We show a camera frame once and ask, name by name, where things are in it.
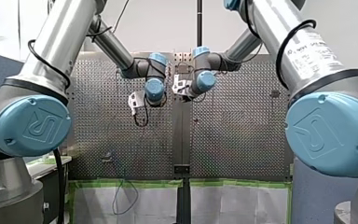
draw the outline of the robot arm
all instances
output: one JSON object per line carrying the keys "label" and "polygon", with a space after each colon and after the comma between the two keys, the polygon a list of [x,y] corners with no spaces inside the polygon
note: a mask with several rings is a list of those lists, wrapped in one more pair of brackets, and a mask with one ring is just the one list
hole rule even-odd
{"label": "robot arm", "polygon": [[0,155],[32,157],[57,148],[71,118],[65,89],[104,0],[57,1],[21,69],[0,87]]}
{"label": "robot arm", "polygon": [[242,61],[262,43],[249,30],[224,53],[211,53],[207,47],[193,50],[194,76],[191,80],[175,79],[173,93],[186,96],[189,100],[209,91],[216,83],[215,71],[238,71]]}
{"label": "robot arm", "polygon": [[152,106],[163,106],[165,92],[165,70],[167,58],[160,53],[151,53],[148,58],[133,58],[115,35],[102,21],[95,16],[89,32],[95,35],[93,40],[100,49],[120,68],[124,78],[145,77],[145,90],[135,91],[129,97],[129,106],[133,116],[136,108],[144,107],[147,101]]}
{"label": "robot arm", "polygon": [[325,175],[358,177],[358,69],[347,69],[304,21],[304,1],[226,0],[276,62],[290,91],[286,137],[309,167]]}

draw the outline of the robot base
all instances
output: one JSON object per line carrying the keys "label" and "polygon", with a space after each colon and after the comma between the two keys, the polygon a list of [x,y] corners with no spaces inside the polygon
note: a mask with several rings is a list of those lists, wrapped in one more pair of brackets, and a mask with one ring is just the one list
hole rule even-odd
{"label": "robot base", "polygon": [[33,181],[22,158],[0,160],[0,224],[43,223],[43,184]]}

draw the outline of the black bracket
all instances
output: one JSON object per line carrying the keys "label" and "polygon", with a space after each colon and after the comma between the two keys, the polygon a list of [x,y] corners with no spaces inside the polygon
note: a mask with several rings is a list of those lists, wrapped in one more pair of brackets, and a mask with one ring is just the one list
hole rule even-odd
{"label": "black bracket", "polygon": [[174,172],[176,174],[190,174],[190,165],[188,164],[174,165]]}

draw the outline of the logo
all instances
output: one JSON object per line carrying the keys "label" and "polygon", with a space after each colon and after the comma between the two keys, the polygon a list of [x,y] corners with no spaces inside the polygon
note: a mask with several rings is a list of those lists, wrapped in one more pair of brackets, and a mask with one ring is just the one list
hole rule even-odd
{"label": "logo", "polygon": [[51,144],[62,124],[62,117],[39,106],[31,116],[22,136]]}
{"label": "logo", "polygon": [[298,141],[315,159],[342,146],[337,133],[326,122],[322,109],[317,108],[294,125]]}

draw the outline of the black cable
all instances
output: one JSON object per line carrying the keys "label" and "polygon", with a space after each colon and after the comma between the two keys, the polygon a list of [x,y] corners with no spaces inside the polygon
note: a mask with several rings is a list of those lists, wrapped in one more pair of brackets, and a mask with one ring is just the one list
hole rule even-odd
{"label": "black cable", "polygon": [[284,79],[282,76],[282,58],[283,58],[284,50],[286,49],[287,44],[293,38],[293,36],[295,36],[298,31],[300,31],[301,29],[306,28],[306,27],[315,28],[316,21],[315,20],[306,20],[306,21],[301,22],[298,26],[296,26],[293,30],[291,30],[289,32],[289,34],[283,40],[283,42],[278,50],[277,60],[275,62],[276,73],[277,73],[277,77],[278,77],[279,81],[287,90],[289,90],[289,89],[288,89],[286,83],[284,82]]}
{"label": "black cable", "polygon": [[[124,185],[124,182],[127,182],[131,185],[131,187],[135,190],[136,192],[136,197],[135,197],[135,200],[133,201],[133,203],[126,209],[124,210],[124,212],[117,212],[115,210],[115,202],[117,201],[117,196],[118,196],[118,193],[120,191],[120,189],[123,187]],[[132,208],[133,206],[135,206],[136,202],[138,201],[138,198],[139,198],[139,192],[138,192],[138,189],[133,185],[133,183],[130,181],[130,180],[126,180],[125,178],[123,178],[121,181],[120,181],[120,184],[118,185],[117,189],[116,189],[116,194],[115,194],[115,198],[113,199],[113,202],[112,202],[112,210],[113,210],[113,214],[115,214],[116,216],[121,216],[121,215],[124,215],[126,213],[128,213]]]}
{"label": "black cable", "polygon": [[63,224],[64,211],[65,211],[65,177],[63,173],[60,151],[58,149],[54,149],[53,152],[54,152],[55,161],[57,163],[58,185],[59,185],[59,204],[58,204],[57,224]]}
{"label": "black cable", "polygon": [[90,34],[90,35],[87,35],[88,37],[91,37],[91,36],[97,36],[97,35],[103,35],[104,33],[106,33],[107,31],[109,31],[110,29],[112,29],[113,26],[109,26],[108,28],[104,29],[103,31],[101,32],[98,32],[98,33],[95,33],[95,34]]}
{"label": "black cable", "polygon": [[257,57],[257,55],[260,53],[261,49],[263,48],[263,43],[260,45],[260,47],[258,48],[257,52],[255,53],[254,56],[252,56],[250,59],[246,59],[246,60],[243,60],[243,63],[248,63],[250,62],[251,60],[253,60],[255,57]]}
{"label": "black cable", "polygon": [[245,22],[248,23],[248,28],[249,28],[249,31],[257,38],[260,39],[260,35],[257,34],[257,32],[254,30],[252,24],[251,24],[251,19],[250,19],[250,16],[249,16],[249,0],[245,0],[244,2],[245,4]]}
{"label": "black cable", "polygon": [[[113,29],[112,34],[115,33],[116,29],[118,28],[118,24],[120,23],[121,17],[123,16],[128,3],[130,2],[130,0],[127,0],[126,4],[124,5],[123,9],[121,10],[120,16],[117,19],[116,25],[115,25],[115,29]],[[88,37],[92,37],[91,42],[94,43],[95,42],[95,37],[97,37],[98,35],[103,35],[104,33],[106,33],[107,31],[111,30],[113,28],[113,26],[109,26],[108,28],[104,29],[103,31],[100,31],[101,28],[101,18],[98,20],[98,27],[97,27],[97,31],[98,33],[96,34],[90,34],[90,35],[86,35]]]}
{"label": "black cable", "polygon": [[205,92],[205,93],[203,93],[203,97],[202,97],[202,99],[200,99],[199,101],[196,101],[195,99],[197,99],[197,98],[195,98],[195,99],[193,100],[193,102],[194,102],[194,103],[196,103],[196,104],[198,104],[198,103],[203,102],[203,101],[205,100],[205,98],[206,98],[206,92]]}
{"label": "black cable", "polygon": [[149,123],[149,114],[148,114],[147,106],[146,106],[146,96],[144,97],[144,107],[145,107],[146,118],[144,119],[144,122],[142,124],[138,122],[138,119],[136,118],[136,114],[133,116],[136,126],[138,126],[140,128],[146,127],[147,124]]}
{"label": "black cable", "polygon": [[42,58],[39,54],[37,54],[36,51],[34,51],[34,46],[33,46],[34,42],[35,42],[34,39],[28,41],[28,49],[36,57],[37,60],[39,60],[41,63],[43,63],[47,67],[51,68],[58,75],[62,76],[66,80],[65,88],[68,89],[69,86],[71,86],[71,79],[64,72],[60,71],[60,69],[54,67],[53,65],[48,63],[48,61],[46,61],[44,58]]}
{"label": "black cable", "polygon": [[106,33],[107,31],[111,30],[113,28],[113,26],[109,26],[108,28],[104,29],[103,31],[100,31],[101,29],[101,24],[102,24],[102,20],[101,20],[101,16],[98,15],[98,24],[97,24],[97,33],[95,34],[89,34],[89,35],[86,35],[88,37],[92,37],[91,39],[91,43],[94,43],[95,42],[95,38],[98,36],[98,35],[103,35],[104,33]]}
{"label": "black cable", "polygon": [[126,4],[124,5],[123,9],[121,10],[120,16],[118,17],[116,25],[115,25],[115,29],[112,32],[113,34],[115,33],[115,31],[116,31],[116,29],[118,27],[118,24],[120,23],[121,17],[123,16],[124,11],[126,10],[127,5],[129,4],[129,2],[130,2],[130,0],[127,0]]}

